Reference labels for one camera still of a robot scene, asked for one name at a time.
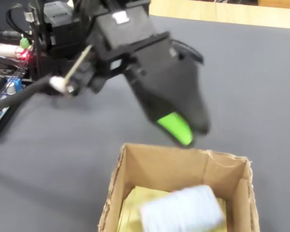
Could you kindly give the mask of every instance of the yellow paper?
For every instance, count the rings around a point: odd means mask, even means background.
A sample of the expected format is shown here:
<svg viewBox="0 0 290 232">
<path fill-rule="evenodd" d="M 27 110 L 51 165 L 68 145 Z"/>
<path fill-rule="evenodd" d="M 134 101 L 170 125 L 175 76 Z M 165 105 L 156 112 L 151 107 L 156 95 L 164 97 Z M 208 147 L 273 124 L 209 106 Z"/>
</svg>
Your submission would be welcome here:
<svg viewBox="0 0 290 232">
<path fill-rule="evenodd" d="M 140 208 L 146 202 L 164 197 L 168 194 L 165 191 L 135 187 L 123 202 L 117 232 L 143 232 L 141 216 L 139 214 Z M 217 198 L 217 201 L 226 215 L 225 201 L 220 198 Z M 227 232 L 226 222 L 210 232 Z"/>
</svg>

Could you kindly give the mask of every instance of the open cardboard box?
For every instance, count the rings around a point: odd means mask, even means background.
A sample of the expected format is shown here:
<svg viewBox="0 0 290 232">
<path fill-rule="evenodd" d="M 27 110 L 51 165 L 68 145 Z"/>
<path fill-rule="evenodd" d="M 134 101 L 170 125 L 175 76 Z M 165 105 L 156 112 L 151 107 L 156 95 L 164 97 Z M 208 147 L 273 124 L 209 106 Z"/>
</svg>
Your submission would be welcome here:
<svg viewBox="0 0 290 232">
<path fill-rule="evenodd" d="M 123 145 L 111 176 L 99 232 L 116 232 L 122 203 L 135 186 L 163 191 L 209 185 L 227 201 L 228 232 L 260 232 L 246 157 L 211 150 Z"/>
</svg>

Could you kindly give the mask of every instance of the gray table surface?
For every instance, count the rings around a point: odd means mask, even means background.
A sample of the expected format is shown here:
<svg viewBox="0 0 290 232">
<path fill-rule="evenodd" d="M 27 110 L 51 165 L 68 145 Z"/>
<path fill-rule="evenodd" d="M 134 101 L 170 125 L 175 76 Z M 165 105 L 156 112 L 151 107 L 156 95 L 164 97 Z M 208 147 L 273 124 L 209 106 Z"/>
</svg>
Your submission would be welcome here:
<svg viewBox="0 0 290 232">
<path fill-rule="evenodd" d="M 213 127 L 196 146 L 247 156 L 261 231 L 290 232 L 290 29 L 153 20 L 205 56 Z M 34 96 L 0 139 L 0 232 L 96 231 L 125 142 L 172 145 L 123 77 L 72 101 Z"/>
</svg>

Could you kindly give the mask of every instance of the black cable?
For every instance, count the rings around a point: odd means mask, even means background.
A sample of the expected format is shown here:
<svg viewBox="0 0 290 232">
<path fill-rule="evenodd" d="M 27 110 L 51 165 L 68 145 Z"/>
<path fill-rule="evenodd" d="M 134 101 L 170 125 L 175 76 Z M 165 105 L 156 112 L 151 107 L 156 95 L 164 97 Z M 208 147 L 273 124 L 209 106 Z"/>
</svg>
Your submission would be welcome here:
<svg viewBox="0 0 290 232">
<path fill-rule="evenodd" d="M 193 47 L 179 41 L 179 40 L 171 40 L 172 45 L 174 46 L 175 49 L 186 53 L 186 55 L 190 55 L 195 61 L 200 62 L 201 64 L 204 63 L 204 58 L 203 56 L 195 50 Z"/>
<path fill-rule="evenodd" d="M 22 8 L 24 9 L 24 11 L 26 10 L 21 4 L 17 4 L 14 7 L 10 8 L 6 14 L 5 14 L 5 20 L 7 22 L 7 24 L 15 31 L 21 33 L 24 35 L 24 37 L 27 37 L 29 39 L 32 39 L 33 36 L 30 35 L 29 33 L 25 32 L 24 30 L 22 30 L 14 21 L 12 18 L 12 10 L 14 10 L 15 8 Z"/>
<path fill-rule="evenodd" d="M 40 45 L 40 41 L 39 41 L 39 36 L 37 34 L 37 30 L 36 30 L 35 25 L 33 23 L 31 23 L 31 29 L 32 29 L 33 36 L 34 36 L 35 50 L 37 51 L 36 63 L 37 63 L 38 78 L 40 78 L 40 77 L 42 77 L 41 45 Z"/>
<path fill-rule="evenodd" d="M 5 98 L 0 101 L 0 109 L 9 107 L 11 105 L 20 104 L 26 100 L 28 100 L 30 97 L 32 97 L 35 93 L 39 92 L 42 88 L 48 85 L 49 80 L 51 78 L 51 75 L 47 75 L 41 79 L 39 79 L 37 82 L 32 83 L 25 89 L 23 89 L 21 92 L 18 92 L 8 98 Z"/>
</svg>

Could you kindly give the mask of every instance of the wooden table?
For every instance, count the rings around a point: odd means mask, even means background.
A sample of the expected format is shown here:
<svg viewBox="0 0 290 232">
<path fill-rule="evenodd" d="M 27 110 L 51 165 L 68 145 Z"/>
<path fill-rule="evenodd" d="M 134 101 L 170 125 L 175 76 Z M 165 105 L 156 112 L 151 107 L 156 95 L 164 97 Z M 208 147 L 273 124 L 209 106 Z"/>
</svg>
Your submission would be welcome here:
<svg viewBox="0 0 290 232">
<path fill-rule="evenodd" d="M 151 15 L 290 28 L 290 9 L 193 0 L 152 0 Z"/>
</svg>

